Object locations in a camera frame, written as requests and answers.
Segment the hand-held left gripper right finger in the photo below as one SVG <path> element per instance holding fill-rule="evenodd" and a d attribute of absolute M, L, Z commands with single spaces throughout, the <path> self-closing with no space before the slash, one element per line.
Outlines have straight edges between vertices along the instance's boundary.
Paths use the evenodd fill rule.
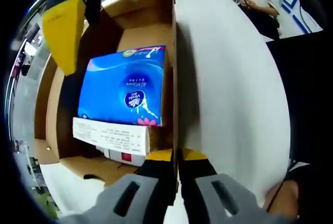
<path fill-rule="evenodd" d="M 178 170 L 189 223 L 289 222 L 268 214 L 251 191 L 229 175 L 218 174 L 199 151 L 178 149 Z"/>

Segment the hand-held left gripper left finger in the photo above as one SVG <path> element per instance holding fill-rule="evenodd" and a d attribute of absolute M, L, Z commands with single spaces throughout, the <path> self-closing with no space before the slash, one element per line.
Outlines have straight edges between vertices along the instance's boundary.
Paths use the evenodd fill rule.
<path fill-rule="evenodd" d="M 100 193 L 93 207 L 58 223 L 163 223 L 176 189 L 174 151 L 155 151 L 137 173 L 126 174 Z"/>

